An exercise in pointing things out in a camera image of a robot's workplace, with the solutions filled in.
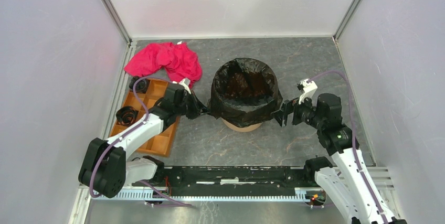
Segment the right aluminium corner post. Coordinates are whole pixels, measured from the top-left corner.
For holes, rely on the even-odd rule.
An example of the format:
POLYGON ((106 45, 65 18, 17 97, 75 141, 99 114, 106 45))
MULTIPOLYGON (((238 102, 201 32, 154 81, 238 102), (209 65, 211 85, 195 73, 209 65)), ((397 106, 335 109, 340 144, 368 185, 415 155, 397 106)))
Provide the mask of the right aluminium corner post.
POLYGON ((352 0, 345 15, 343 16, 336 32, 334 33, 334 35, 332 36, 334 42, 336 44, 338 44, 338 41, 340 39, 340 37, 342 36, 342 34, 344 33, 347 25, 349 24, 349 22, 351 21, 353 15, 355 14, 356 10, 358 9, 360 3, 362 2, 362 0, 352 0))

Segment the red cloth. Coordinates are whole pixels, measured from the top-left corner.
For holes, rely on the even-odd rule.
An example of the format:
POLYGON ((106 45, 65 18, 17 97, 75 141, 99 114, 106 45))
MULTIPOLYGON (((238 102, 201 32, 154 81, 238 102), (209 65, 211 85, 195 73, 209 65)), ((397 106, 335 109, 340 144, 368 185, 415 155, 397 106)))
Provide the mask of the red cloth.
POLYGON ((171 81, 190 80, 190 86, 199 81, 203 70, 198 54, 187 43, 161 42, 148 44, 136 53, 123 70, 131 76, 145 77, 164 69, 171 81))

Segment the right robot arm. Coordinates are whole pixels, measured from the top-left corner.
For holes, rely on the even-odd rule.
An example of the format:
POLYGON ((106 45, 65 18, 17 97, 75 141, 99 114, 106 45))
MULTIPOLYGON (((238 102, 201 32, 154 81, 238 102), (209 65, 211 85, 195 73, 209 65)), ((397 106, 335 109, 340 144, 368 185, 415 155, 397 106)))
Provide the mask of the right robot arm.
POLYGON ((310 98, 286 100, 273 113, 281 126, 290 114, 292 124, 305 123, 316 129, 320 144, 329 157, 308 159, 303 180, 319 185, 330 197, 346 223, 406 223, 387 206, 364 163, 358 141, 342 122, 341 98, 322 93, 316 105, 310 98))

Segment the left aluminium corner post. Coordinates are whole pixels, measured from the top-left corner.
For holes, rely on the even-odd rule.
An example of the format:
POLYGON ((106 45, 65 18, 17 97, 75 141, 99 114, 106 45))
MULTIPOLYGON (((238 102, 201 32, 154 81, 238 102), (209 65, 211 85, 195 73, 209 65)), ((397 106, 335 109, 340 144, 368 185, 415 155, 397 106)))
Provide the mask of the left aluminium corner post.
POLYGON ((128 45, 130 45, 132 42, 132 38, 127 29, 125 28, 125 25, 121 17, 119 16, 116 8, 114 7, 112 1, 111 0, 101 0, 101 1, 105 6, 107 12, 109 13, 111 19, 113 20, 114 24, 116 25, 121 37, 128 45))

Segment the black trash bag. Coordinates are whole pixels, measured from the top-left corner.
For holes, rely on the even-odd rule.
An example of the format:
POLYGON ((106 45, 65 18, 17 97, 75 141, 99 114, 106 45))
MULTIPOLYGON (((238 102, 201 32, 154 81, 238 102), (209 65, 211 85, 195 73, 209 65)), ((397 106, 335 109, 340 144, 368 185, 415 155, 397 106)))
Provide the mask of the black trash bag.
POLYGON ((207 107, 209 115, 239 127, 273 119, 283 101, 272 68, 253 58, 235 58, 215 73, 207 107))

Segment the black bag roll left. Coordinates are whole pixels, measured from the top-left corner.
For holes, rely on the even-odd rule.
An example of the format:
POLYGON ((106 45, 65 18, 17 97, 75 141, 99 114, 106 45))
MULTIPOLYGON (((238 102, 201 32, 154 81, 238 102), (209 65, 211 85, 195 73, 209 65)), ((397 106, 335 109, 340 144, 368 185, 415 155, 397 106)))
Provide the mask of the black bag roll left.
POLYGON ((132 106, 120 108, 116 114, 116 123, 121 126, 131 126, 137 118, 138 111, 132 106))

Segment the aluminium corner post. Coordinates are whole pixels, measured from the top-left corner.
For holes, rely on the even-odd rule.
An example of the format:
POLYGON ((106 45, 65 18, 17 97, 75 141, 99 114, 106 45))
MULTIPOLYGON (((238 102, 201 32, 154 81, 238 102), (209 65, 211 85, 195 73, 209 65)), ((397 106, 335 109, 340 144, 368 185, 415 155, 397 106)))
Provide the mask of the aluminium corner post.
POLYGON ((114 7, 112 1, 111 0, 101 0, 101 1, 105 6, 107 12, 109 13, 111 19, 113 20, 114 24, 116 25, 121 37, 128 45, 130 45, 132 42, 132 38, 127 29, 125 28, 125 25, 121 17, 119 16, 116 8, 114 7))
POLYGON ((342 36, 342 34, 344 33, 347 25, 349 24, 349 22, 351 21, 353 15, 355 14, 356 10, 358 9, 360 3, 362 2, 362 0, 352 0, 345 15, 343 16, 336 32, 334 33, 334 35, 332 36, 334 42, 336 44, 338 44, 338 41, 340 39, 340 37, 342 36))

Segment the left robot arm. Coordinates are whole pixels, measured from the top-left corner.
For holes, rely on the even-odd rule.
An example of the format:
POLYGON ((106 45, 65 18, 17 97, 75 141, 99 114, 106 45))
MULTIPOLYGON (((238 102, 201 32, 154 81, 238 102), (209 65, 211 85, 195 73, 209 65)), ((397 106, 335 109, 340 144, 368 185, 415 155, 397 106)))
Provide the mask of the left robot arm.
POLYGON ((182 83, 170 83, 154 106, 145 109, 141 119, 121 133, 105 140, 93 139, 86 150, 78 181, 88 186, 90 196, 113 198, 125 185, 146 180, 160 185, 165 172, 147 158, 130 161, 129 157, 143 143, 160 135, 179 116, 193 120, 209 112, 192 90, 182 83))

